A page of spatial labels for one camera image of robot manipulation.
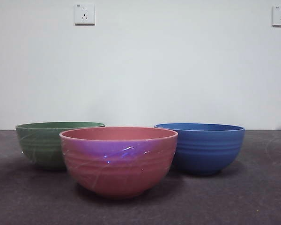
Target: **ribbed bowl exterior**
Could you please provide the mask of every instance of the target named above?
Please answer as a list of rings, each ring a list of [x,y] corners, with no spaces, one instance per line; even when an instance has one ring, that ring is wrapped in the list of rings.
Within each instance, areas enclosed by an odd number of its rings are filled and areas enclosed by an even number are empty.
[[[177,135],[146,141],[61,139],[71,176],[114,199],[139,195],[157,184],[169,171],[177,145]]]
[[[173,165],[182,171],[197,175],[214,174],[230,165],[240,152],[245,132],[244,129],[172,130],[178,132]]]
[[[88,122],[56,122],[54,124],[63,125],[86,125],[93,127],[104,127],[104,124]],[[29,127],[39,127],[42,124],[53,123],[37,123],[28,124]],[[34,164],[49,170],[66,169],[64,159],[61,152],[61,144],[59,133],[66,130],[76,128],[27,128],[25,125],[16,126],[19,143],[23,154]]]

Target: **bowl rim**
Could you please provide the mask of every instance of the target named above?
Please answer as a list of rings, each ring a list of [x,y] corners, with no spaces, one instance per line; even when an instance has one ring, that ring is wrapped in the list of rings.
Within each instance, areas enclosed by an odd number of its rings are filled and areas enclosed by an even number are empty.
[[[81,139],[81,138],[74,138],[74,137],[67,137],[64,136],[64,133],[66,132],[73,132],[76,130],[86,130],[86,129],[108,129],[108,128],[148,128],[148,129],[159,129],[159,130],[168,130],[173,133],[171,136],[167,137],[158,137],[158,138],[149,138],[149,139],[129,139],[129,140],[96,140],[96,139]],[[64,139],[68,140],[79,140],[79,141],[86,141],[86,142],[148,142],[148,141],[155,141],[155,140],[164,140],[164,139],[170,139],[178,136],[178,132],[171,130],[171,129],[164,129],[159,127],[133,127],[133,126],[113,126],[113,127],[86,127],[86,128],[79,128],[79,129],[73,129],[73,130],[66,130],[63,132],[60,132],[59,136]]]
[[[192,130],[192,129],[171,129],[171,130],[177,130],[177,131],[192,131],[192,132],[237,132],[237,131],[245,131],[244,127],[241,126],[235,126],[235,125],[229,125],[229,124],[219,124],[219,123],[160,123],[154,125],[155,128],[162,128],[161,125],[170,125],[170,124],[199,124],[199,125],[219,125],[219,126],[228,126],[228,127],[235,127],[239,128],[237,130]]]
[[[26,125],[36,125],[36,124],[53,124],[53,123],[94,123],[98,124],[96,127],[104,127],[104,123],[99,122],[85,122],[85,121],[57,121],[57,122],[40,122],[40,123],[25,123],[25,124],[19,124],[15,126],[15,129],[27,129],[27,130],[64,130],[64,129],[79,129],[79,128],[89,128],[89,127],[63,127],[63,128],[36,128],[36,127],[24,127]]]

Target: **gray floor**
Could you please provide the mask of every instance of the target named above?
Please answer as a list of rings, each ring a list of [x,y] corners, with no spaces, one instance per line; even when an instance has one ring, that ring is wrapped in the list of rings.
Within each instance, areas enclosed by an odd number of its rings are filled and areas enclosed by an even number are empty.
[[[246,131],[241,153],[220,174],[171,169],[143,195],[103,199],[66,172],[34,167],[15,131],[0,131],[0,225],[281,225],[281,131]]]

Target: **white wall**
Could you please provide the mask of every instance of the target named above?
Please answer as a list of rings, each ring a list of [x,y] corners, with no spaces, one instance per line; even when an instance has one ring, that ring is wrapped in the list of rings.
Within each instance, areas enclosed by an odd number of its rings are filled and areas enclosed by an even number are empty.
[[[0,129],[41,121],[281,126],[281,0],[0,0]]]

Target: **bowl base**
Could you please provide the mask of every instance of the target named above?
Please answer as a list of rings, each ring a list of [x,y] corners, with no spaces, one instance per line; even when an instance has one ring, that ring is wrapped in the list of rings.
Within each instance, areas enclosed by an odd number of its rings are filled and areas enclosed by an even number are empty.
[[[189,173],[196,175],[196,176],[211,176],[211,175],[215,175],[220,172],[221,172],[220,170],[216,170],[216,171],[210,171],[210,172],[189,172]]]
[[[112,200],[121,200],[121,199],[127,199],[127,198],[134,198],[134,197],[141,195],[142,193],[144,193],[144,192],[142,191],[142,192],[134,193],[132,195],[103,195],[103,194],[98,194],[98,193],[96,193],[96,194],[99,196],[102,196],[104,198],[108,198],[108,199],[112,199]]]

